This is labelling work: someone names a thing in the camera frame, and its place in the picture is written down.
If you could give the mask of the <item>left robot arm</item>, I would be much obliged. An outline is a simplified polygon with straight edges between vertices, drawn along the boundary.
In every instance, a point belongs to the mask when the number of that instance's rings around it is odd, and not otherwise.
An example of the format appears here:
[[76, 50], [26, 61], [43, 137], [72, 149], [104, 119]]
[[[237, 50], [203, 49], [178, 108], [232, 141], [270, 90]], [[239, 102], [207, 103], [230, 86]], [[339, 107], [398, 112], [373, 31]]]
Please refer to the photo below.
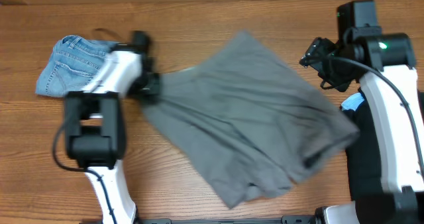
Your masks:
[[101, 208], [100, 223], [140, 223], [123, 170], [127, 130], [121, 101], [154, 101], [159, 95], [150, 45], [146, 32], [133, 31], [130, 42], [109, 49], [86, 86], [64, 97], [64, 122], [55, 134], [52, 156], [61, 169], [85, 174]]

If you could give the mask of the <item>grey shorts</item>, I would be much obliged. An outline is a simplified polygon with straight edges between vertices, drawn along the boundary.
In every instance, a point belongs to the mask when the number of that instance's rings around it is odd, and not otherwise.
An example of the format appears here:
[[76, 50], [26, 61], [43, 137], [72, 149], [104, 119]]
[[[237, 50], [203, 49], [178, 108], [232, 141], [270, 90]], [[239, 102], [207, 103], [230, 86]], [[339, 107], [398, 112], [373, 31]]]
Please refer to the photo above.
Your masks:
[[229, 208], [278, 197], [320, 171], [359, 130], [247, 32], [200, 65], [164, 74], [148, 121]]

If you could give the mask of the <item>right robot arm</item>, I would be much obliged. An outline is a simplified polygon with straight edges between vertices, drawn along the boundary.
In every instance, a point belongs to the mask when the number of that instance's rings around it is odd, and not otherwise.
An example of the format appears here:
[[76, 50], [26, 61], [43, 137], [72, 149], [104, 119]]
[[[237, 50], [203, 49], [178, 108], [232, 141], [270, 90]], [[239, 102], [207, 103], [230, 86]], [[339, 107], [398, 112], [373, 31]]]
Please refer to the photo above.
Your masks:
[[337, 8], [339, 39], [316, 38], [300, 60], [314, 68], [323, 89], [347, 90], [352, 82], [370, 108], [377, 148], [353, 152], [378, 160], [381, 191], [350, 203], [320, 207], [308, 223], [422, 223], [423, 118], [416, 59], [408, 35], [384, 34], [373, 0]]

